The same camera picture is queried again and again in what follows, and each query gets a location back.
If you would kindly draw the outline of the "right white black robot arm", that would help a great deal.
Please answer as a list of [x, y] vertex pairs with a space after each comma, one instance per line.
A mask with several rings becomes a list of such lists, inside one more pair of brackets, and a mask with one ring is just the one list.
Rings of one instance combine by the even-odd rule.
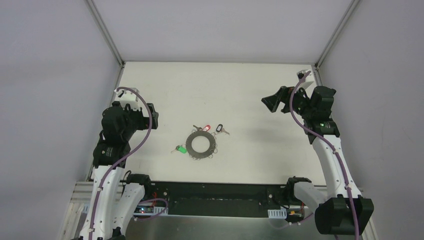
[[310, 209], [315, 226], [322, 235], [353, 236], [360, 239], [373, 212], [374, 203], [363, 197], [348, 169], [341, 146], [340, 131], [331, 118], [336, 90], [317, 86], [308, 96], [302, 87], [282, 86], [261, 102], [272, 113], [279, 104], [304, 130], [318, 156], [327, 193], [320, 192], [306, 177], [290, 177], [272, 200], [287, 209], [303, 205]]

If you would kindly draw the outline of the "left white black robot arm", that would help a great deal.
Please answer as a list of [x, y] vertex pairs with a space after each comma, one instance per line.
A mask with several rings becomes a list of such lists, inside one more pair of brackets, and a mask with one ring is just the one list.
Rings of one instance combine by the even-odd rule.
[[141, 107], [119, 101], [102, 112], [102, 130], [93, 151], [93, 189], [78, 240], [125, 239], [136, 206], [152, 198], [150, 177], [143, 174], [130, 174], [121, 197], [117, 196], [131, 150], [129, 140], [136, 131], [158, 127], [159, 113], [152, 103], [147, 106], [151, 117], [144, 116]]

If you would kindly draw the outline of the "green headed key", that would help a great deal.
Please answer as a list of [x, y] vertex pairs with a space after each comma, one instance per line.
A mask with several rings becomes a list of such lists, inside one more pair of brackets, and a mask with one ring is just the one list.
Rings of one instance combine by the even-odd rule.
[[185, 148], [184, 145], [177, 145], [172, 151], [171, 153], [175, 153], [175, 152], [180, 152], [182, 154], [186, 154], [187, 153], [187, 149]]

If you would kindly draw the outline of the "red tagged key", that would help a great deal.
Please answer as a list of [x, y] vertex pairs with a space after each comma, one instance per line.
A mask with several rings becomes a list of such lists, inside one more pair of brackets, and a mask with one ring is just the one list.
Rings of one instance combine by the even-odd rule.
[[199, 127], [199, 126], [193, 125], [193, 127], [196, 131], [203, 131], [203, 132], [208, 132], [211, 129], [210, 125], [206, 125], [204, 127]]

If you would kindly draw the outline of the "black headed key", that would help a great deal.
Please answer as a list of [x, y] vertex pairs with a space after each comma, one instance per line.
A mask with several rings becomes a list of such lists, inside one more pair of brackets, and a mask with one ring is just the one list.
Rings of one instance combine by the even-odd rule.
[[216, 132], [217, 134], [224, 133], [224, 134], [226, 134], [226, 135], [230, 135], [230, 133], [229, 133], [229, 132], [227, 132], [227, 131], [225, 130], [225, 128], [224, 128], [224, 126], [223, 126], [222, 124], [218, 124], [218, 125], [217, 125], [217, 127], [216, 127], [216, 129], [215, 129], [215, 132]]

